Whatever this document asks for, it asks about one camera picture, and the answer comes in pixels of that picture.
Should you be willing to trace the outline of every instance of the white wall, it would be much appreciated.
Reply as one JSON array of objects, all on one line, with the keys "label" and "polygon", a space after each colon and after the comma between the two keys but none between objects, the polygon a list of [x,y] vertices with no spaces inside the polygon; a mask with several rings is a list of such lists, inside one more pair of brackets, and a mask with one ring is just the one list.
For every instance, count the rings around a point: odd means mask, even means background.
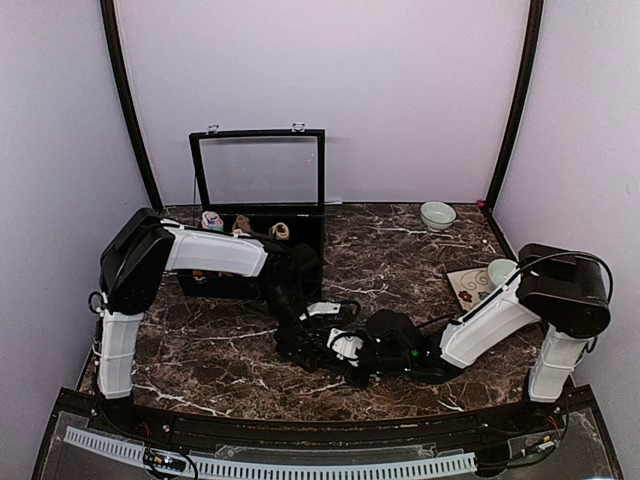
[{"label": "white wall", "polygon": [[592,384],[626,478],[640,478],[640,3],[545,2],[514,158],[496,217],[515,248],[600,255],[613,321],[577,379]]},{"label": "white wall", "polygon": [[327,198],[474,202],[513,96],[528,0],[120,1],[163,201],[192,202],[187,136],[327,130]]},{"label": "white wall", "polygon": [[86,358],[100,252],[147,200],[99,2],[0,3],[0,477],[22,480]]}]

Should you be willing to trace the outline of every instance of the open lid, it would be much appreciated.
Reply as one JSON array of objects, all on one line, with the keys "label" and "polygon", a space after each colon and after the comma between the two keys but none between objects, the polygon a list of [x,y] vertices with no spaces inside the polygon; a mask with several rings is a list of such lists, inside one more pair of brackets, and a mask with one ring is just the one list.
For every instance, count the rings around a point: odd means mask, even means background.
[{"label": "open lid", "polygon": [[189,135],[202,207],[218,213],[324,213],[324,130]]}]

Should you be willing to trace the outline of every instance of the brown marble surface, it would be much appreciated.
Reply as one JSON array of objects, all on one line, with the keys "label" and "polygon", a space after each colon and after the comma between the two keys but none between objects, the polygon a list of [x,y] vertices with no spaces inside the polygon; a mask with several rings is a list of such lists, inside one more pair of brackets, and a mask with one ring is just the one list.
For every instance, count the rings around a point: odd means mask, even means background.
[{"label": "brown marble surface", "polygon": [[[324,297],[362,304],[358,322],[380,308],[416,324],[461,312],[447,271],[486,265],[500,247],[475,205],[441,234],[426,231],[419,205],[357,204],[326,211]],[[192,223],[191,207],[167,216]],[[274,350],[275,321],[262,302],[189,298],[167,275],[138,333],[136,402],[205,415],[289,421],[383,420],[516,402],[542,334],[527,327],[444,385],[377,378],[357,390],[327,371],[307,373]],[[426,327],[423,333],[442,324]],[[81,390],[90,391],[92,368]]]}]

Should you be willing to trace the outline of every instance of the white bowl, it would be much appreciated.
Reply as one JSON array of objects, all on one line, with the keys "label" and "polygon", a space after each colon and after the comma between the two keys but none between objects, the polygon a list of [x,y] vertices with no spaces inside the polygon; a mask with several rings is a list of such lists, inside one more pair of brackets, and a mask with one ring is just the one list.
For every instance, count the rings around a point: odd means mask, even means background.
[{"label": "white bowl", "polygon": [[431,231],[445,230],[456,219],[456,211],[446,203],[427,202],[420,207],[422,221]]},{"label": "white bowl", "polygon": [[489,274],[489,280],[493,283],[494,287],[499,287],[513,274],[518,264],[513,260],[506,258],[499,258],[489,264],[487,273]]}]

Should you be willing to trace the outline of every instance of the small object in box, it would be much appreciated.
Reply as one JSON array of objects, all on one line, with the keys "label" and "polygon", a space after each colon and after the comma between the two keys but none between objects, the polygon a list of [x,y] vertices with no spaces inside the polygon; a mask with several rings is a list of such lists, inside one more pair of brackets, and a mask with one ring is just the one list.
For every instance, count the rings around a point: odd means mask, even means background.
[{"label": "small object in box", "polygon": [[283,222],[276,223],[269,229],[269,236],[276,240],[289,240],[289,227]]},{"label": "small object in box", "polygon": [[202,228],[207,230],[224,230],[224,222],[216,212],[202,212]]},{"label": "small object in box", "polygon": [[244,233],[249,233],[251,231],[251,223],[249,219],[244,215],[238,215],[236,221],[233,223],[232,230],[242,230]]}]

